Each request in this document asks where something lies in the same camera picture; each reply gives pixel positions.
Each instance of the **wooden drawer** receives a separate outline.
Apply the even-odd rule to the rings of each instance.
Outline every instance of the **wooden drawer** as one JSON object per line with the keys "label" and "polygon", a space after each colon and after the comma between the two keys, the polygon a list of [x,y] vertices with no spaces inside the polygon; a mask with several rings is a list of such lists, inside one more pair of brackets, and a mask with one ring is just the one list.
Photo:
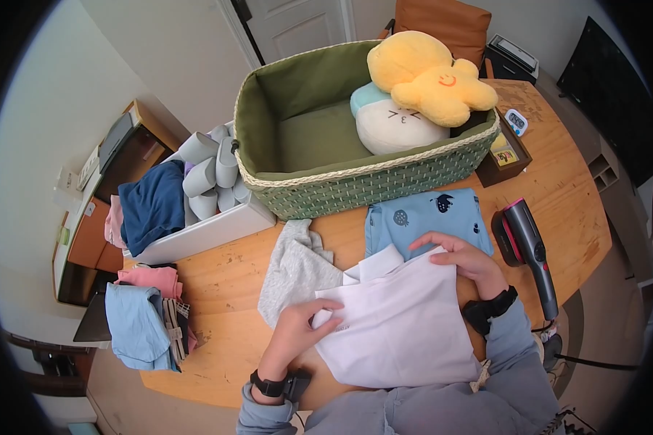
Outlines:
{"label": "wooden drawer", "polygon": [[96,269],[96,264],[106,246],[104,221],[109,208],[108,204],[92,198],[85,214],[82,215],[75,237],[72,239],[70,252],[67,256],[69,262]]}
{"label": "wooden drawer", "polygon": [[112,274],[123,269],[123,251],[121,248],[117,248],[113,246],[113,244],[107,243],[104,246],[102,255],[99,257],[99,261],[96,262],[96,268],[111,272]]}

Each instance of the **smiley face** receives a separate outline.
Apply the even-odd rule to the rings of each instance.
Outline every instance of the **smiley face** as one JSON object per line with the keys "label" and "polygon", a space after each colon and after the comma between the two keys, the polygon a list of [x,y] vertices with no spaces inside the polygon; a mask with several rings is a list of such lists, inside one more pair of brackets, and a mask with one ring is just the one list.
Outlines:
{"label": "smiley face", "polygon": [[443,86],[454,86],[457,83],[457,77],[453,76],[452,74],[443,74],[439,76],[440,80],[438,83],[442,84]]}

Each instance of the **gray sleeve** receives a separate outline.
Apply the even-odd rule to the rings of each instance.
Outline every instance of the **gray sleeve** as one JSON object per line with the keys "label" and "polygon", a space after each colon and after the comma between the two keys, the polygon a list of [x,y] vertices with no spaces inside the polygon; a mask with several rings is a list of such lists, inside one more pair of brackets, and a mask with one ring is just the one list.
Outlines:
{"label": "gray sleeve", "polygon": [[542,367],[530,319],[520,299],[490,323],[486,357],[491,360],[491,377],[485,389],[541,427],[560,411],[560,407]]}
{"label": "gray sleeve", "polygon": [[237,433],[295,435],[297,428],[290,424],[297,404],[286,400],[283,405],[259,405],[251,396],[251,383],[242,387],[242,408],[239,410]]}

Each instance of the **wooden table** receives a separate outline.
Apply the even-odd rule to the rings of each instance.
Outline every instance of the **wooden table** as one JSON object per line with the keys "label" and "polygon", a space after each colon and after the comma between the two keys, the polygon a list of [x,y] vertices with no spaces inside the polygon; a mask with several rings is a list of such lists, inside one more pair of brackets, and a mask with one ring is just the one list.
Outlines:
{"label": "wooden table", "polygon": [[[524,196],[547,249],[558,304],[578,290],[611,248],[600,196],[585,161],[557,115],[528,82],[489,80],[500,97],[503,113],[514,108],[529,121],[523,142],[533,157],[526,173],[489,188],[476,175],[441,190],[471,187],[491,234],[494,212]],[[366,207],[314,220],[324,248],[334,252],[335,266],[347,269],[364,258]],[[239,407],[239,389],[256,369],[271,329],[256,304],[282,224],[178,262],[184,298],[192,306],[191,325],[200,347],[182,364],[182,374],[141,372],[148,388],[209,405]],[[505,265],[496,240],[493,257],[518,291],[533,324],[541,324],[542,307],[529,267]],[[474,284],[457,281],[460,306],[477,299]],[[475,354],[484,358],[485,342],[467,326]],[[338,384],[314,349],[296,363],[313,372],[302,409],[315,409],[339,393],[354,389]]]}

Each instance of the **light blue plush pillow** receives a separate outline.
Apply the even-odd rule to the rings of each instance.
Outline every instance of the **light blue plush pillow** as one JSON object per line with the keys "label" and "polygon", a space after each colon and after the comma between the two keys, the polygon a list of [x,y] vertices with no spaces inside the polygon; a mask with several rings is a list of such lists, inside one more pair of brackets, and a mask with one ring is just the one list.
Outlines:
{"label": "light blue plush pillow", "polygon": [[358,113],[358,110],[363,106],[390,99],[391,97],[388,93],[380,91],[373,82],[370,82],[365,86],[356,89],[351,94],[351,113],[353,114],[353,117],[356,117],[356,113]]}
{"label": "light blue plush pillow", "polygon": [[403,109],[373,82],[351,94],[351,113],[358,137],[373,154],[388,154],[430,145],[450,137],[450,129],[436,125],[415,109]]}

